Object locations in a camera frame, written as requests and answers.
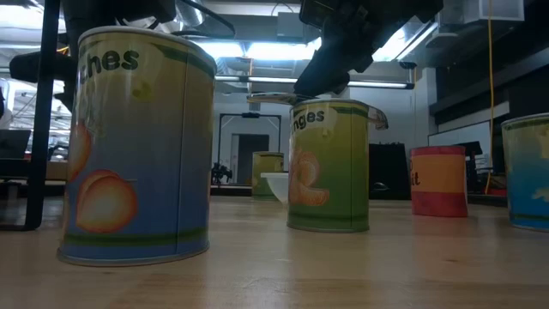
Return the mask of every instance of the computer monitor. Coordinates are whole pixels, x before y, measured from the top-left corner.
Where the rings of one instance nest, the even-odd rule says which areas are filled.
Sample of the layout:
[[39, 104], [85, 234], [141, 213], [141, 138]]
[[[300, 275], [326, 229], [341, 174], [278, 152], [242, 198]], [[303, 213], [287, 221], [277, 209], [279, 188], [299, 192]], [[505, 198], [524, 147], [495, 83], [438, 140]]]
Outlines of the computer monitor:
[[30, 130], [0, 130], [0, 159], [24, 159]]

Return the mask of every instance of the small bowl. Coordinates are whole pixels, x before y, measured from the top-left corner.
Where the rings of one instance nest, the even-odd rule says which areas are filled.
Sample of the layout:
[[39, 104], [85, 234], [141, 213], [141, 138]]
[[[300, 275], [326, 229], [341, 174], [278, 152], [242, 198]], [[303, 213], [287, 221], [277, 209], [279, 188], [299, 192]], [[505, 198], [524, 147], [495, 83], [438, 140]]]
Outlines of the small bowl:
[[286, 205], [288, 203], [288, 173], [261, 173], [261, 177], [267, 179], [273, 194]]

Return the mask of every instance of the background can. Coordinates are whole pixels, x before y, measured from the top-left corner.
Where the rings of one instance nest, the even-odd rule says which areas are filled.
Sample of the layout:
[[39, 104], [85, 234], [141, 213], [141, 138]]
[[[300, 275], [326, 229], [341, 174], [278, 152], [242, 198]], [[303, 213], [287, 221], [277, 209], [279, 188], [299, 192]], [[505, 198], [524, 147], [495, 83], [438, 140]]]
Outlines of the background can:
[[131, 27], [80, 38], [58, 256], [150, 264], [208, 249], [215, 61]]
[[511, 224], [549, 231], [549, 113], [502, 123]]
[[410, 185], [415, 215], [466, 217], [465, 148], [422, 147], [410, 152]]
[[290, 111], [289, 227], [369, 228], [368, 109], [352, 100], [308, 100]]
[[251, 169], [251, 196], [255, 199], [276, 200], [261, 173], [282, 173], [284, 171], [284, 154], [275, 152], [255, 152]]

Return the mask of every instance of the yellow cable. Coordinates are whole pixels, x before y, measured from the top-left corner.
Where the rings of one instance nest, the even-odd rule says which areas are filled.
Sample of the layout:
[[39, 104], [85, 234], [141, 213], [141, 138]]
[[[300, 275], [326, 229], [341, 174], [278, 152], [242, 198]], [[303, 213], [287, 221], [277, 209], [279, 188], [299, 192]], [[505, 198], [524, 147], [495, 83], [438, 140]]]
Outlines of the yellow cable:
[[[493, 70], [493, 50], [492, 50], [492, 0], [488, 0], [488, 52], [489, 52], [489, 67], [490, 67], [490, 154], [488, 166], [492, 167], [492, 149], [493, 149], [493, 135], [494, 135], [494, 70]], [[486, 181], [486, 187], [484, 194], [488, 194], [490, 188], [490, 181], [492, 179], [492, 170], [488, 170], [488, 181]]]

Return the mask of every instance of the wooden tabletop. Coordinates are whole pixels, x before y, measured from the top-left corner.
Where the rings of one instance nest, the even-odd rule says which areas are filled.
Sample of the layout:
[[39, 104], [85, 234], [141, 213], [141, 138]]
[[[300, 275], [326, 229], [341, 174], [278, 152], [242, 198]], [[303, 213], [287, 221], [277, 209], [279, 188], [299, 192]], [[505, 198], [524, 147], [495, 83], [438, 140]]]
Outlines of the wooden tabletop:
[[469, 209], [443, 219], [374, 201], [371, 231], [328, 234], [286, 227], [278, 203], [213, 197], [207, 252], [123, 268], [58, 262], [50, 217], [0, 233], [0, 308], [549, 308], [549, 233]]

